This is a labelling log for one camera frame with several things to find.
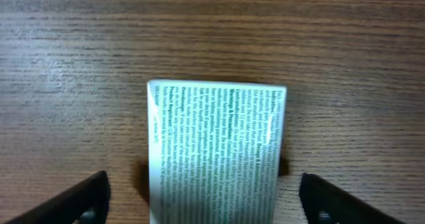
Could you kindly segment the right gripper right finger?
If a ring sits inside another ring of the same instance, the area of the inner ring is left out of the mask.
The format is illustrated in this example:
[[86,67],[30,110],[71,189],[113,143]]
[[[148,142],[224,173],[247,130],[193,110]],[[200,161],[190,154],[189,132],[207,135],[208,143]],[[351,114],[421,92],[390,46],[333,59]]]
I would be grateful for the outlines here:
[[318,175],[302,175],[299,198],[309,224],[403,224]]

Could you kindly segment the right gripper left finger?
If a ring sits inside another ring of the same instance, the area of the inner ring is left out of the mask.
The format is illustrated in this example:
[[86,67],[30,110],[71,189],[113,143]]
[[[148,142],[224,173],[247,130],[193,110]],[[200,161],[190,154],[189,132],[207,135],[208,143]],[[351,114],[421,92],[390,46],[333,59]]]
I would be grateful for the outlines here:
[[6,224],[104,224],[111,198],[105,171],[99,171]]

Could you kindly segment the white green medicine box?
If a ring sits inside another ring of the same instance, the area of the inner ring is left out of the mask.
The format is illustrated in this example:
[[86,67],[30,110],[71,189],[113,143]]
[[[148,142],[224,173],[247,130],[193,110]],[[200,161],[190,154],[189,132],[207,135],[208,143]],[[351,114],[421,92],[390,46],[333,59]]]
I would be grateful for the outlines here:
[[285,86],[150,80],[151,223],[271,223]]

